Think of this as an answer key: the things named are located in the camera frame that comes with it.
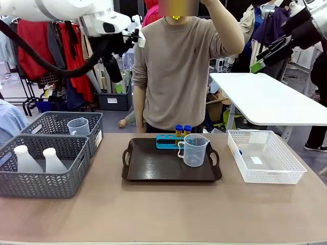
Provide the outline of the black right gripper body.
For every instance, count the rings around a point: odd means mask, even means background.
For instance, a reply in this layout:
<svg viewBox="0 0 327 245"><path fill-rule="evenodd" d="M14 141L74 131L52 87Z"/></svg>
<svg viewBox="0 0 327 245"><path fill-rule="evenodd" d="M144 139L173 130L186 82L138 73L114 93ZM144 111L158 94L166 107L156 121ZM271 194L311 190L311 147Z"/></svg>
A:
<svg viewBox="0 0 327 245"><path fill-rule="evenodd" d="M283 31L288 38L287 45L291 48L300 47L305 50L322 40L322 35L312 23L306 9L300 10L284 22Z"/></svg>

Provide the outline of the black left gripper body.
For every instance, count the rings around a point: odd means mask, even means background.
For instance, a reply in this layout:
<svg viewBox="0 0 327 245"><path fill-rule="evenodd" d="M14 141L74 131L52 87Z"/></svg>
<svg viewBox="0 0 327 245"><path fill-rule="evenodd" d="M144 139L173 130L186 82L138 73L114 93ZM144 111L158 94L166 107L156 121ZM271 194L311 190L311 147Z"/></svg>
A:
<svg viewBox="0 0 327 245"><path fill-rule="evenodd" d="M115 57L112 54L105 54L102 56L102 61L111 82L119 83L122 80L122 75Z"/></svg>

